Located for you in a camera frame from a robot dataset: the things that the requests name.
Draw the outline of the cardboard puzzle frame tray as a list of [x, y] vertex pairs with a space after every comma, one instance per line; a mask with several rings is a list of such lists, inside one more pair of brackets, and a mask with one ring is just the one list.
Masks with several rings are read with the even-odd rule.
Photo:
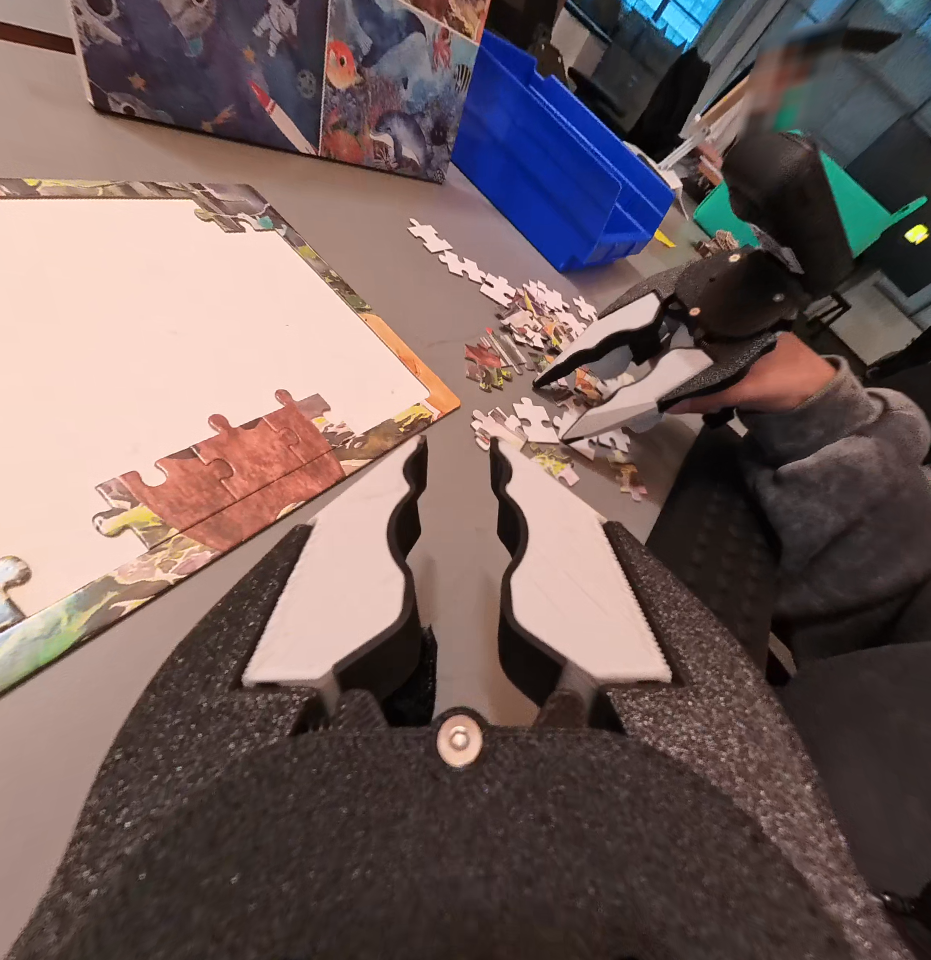
[[[346, 445], [145, 550], [96, 486], [321, 394]], [[460, 407], [245, 184], [0, 176], [0, 698]]]

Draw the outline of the green and yellow puzzle piece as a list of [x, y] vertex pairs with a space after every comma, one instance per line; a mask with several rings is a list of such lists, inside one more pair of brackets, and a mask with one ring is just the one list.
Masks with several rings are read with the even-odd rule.
[[92, 524], [100, 535], [117, 538], [130, 532], [135, 534], [145, 550], [150, 550], [179, 533], [143, 504], [121, 479], [105, 481], [97, 485], [95, 490], [107, 505], [106, 510], [92, 517]]

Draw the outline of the person's right hand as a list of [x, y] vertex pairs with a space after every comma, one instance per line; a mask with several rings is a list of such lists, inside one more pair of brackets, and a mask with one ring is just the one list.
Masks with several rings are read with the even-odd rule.
[[726, 409], [778, 414], [796, 409], [827, 388], [838, 373], [796, 334], [781, 333], [772, 351], [763, 354], [747, 375], [726, 390], [688, 398], [673, 414], [711, 415]]

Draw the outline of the pile of puzzle pieces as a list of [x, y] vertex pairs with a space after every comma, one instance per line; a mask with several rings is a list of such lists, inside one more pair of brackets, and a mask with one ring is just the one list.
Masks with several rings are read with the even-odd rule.
[[[502, 390], [515, 377], [549, 371], [562, 349], [584, 344], [597, 315], [595, 308], [576, 296], [568, 304], [563, 294], [540, 280], [514, 286], [505, 276], [488, 272], [470, 258], [459, 256], [452, 244], [431, 224], [411, 218], [407, 231], [452, 277], [475, 284], [479, 293], [498, 308], [496, 326], [488, 326], [475, 342], [464, 346], [466, 377], [483, 392]], [[550, 414], [543, 402], [520, 399], [507, 413], [499, 407], [472, 414], [476, 445], [488, 450], [492, 439], [526, 451], [555, 479], [574, 486], [580, 479], [573, 457], [604, 462], [622, 494], [635, 502], [648, 498], [637, 465], [630, 457], [631, 438], [622, 428], [578, 440], [560, 435], [579, 414], [612, 394], [618, 381], [602, 380], [590, 368], [575, 370], [543, 387], [546, 402], [561, 408]]]

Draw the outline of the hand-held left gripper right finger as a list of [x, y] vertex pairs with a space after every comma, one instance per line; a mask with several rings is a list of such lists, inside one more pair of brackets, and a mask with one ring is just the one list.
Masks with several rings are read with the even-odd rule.
[[497, 649], [508, 680], [543, 707], [571, 691], [587, 713], [599, 693], [668, 685], [672, 668], [609, 522], [501, 439], [489, 449], [496, 534], [508, 555]]

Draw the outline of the large green plastic crate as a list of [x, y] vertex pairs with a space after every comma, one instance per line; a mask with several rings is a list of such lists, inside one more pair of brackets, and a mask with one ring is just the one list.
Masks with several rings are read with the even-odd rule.
[[[887, 230], [911, 217], [928, 202], [928, 197], [921, 196], [895, 211], [890, 211], [830, 156], [823, 151], [819, 155], [848, 245], [855, 258], [873, 246]], [[710, 237], [725, 231], [736, 239], [740, 247], [760, 246], [760, 240], [752, 226], [742, 221], [732, 210], [729, 189], [724, 182], [706, 195], [698, 204], [692, 218]]]

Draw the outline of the brown puzzle piece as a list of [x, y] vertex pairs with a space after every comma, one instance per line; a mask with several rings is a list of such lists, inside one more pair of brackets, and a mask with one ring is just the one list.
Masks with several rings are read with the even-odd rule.
[[274, 397], [279, 408], [266, 414], [265, 420], [303, 463], [338, 450], [356, 437], [350, 426], [335, 420], [320, 393], [296, 399], [289, 390], [279, 389]]
[[239, 500], [292, 474], [304, 465], [295, 432], [278, 431], [265, 417], [234, 426], [222, 414], [212, 414], [208, 426], [214, 435], [192, 445], [212, 466], [232, 498]]
[[154, 466], [163, 481], [155, 486], [140, 482], [136, 497], [172, 528], [189, 529], [234, 502], [225, 483], [232, 467], [222, 459], [205, 462], [190, 446], [157, 459]]

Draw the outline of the dark leafy puzzle piece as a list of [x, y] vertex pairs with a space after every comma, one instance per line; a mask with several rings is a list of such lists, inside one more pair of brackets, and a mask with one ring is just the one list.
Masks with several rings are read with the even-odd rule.
[[29, 582], [32, 571], [21, 558], [0, 558], [0, 634], [24, 618], [24, 614], [10, 595], [10, 591]]

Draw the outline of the black dimpled chair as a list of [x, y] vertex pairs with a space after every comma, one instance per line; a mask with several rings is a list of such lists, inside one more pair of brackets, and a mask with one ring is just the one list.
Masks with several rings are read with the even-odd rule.
[[917, 958], [931, 958], [931, 644], [797, 668], [769, 635], [775, 538], [739, 470], [741, 438], [704, 428], [647, 547], [764, 669], [867, 887]]

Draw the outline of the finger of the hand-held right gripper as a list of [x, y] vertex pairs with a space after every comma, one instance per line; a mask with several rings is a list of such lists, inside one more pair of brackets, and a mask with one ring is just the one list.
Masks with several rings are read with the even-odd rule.
[[578, 442], [627, 426], [635, 418], [651, 416], [655, 422], [663, 398], [713, 366], [712, 357], [700, 349], [670, 350], [644, 377], [621, 386], [605, 402], [560, 428], [558, 439]]
[[600, 372], [615, 368], [613, 361], [641, 365], [662, 350], [664, 306], [657, 293], [651, 292], [614, 308], [597, 318], [579, 337], [565, 348], [532, 382], [534, 390], [545, 389], [564, 380], [582, 368]]

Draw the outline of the adjacent grey desk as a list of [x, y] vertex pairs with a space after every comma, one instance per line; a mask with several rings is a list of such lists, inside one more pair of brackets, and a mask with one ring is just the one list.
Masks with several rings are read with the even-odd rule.
[[75, 55], [68, 1], [0, 1], [0, 42]]

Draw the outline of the blue plastic bin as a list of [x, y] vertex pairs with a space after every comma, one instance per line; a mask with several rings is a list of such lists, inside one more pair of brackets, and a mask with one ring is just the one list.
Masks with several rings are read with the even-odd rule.
[[562, 273], [640, 253], [674, 202], [659, 173], [571, 91], [489, 30], [452, 163]]

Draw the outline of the person's right forearm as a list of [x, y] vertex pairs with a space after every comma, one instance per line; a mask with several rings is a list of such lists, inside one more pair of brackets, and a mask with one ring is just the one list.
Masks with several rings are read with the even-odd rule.
[[779, 542], [771, 630], [798, 661], [931, 642], [931, 429], [904, 394], [831, 381], [795, 409], [738, 411], [743, 471]]

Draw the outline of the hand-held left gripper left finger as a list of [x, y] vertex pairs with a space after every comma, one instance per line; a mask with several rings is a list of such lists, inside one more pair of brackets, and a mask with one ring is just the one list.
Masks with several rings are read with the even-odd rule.
[[332, 714], [352, 691], [387, 702], [414, 675], [423, 625], [409, 555], [422, 535], [424, 435], [322, 508], [243, 668], [247, 693], [305, 691]]

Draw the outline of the printed puzzle box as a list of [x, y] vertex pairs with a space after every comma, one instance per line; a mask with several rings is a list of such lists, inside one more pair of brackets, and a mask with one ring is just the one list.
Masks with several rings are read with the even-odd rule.
[[99, 112], [441, 184], [490, 2], [72, 1]]

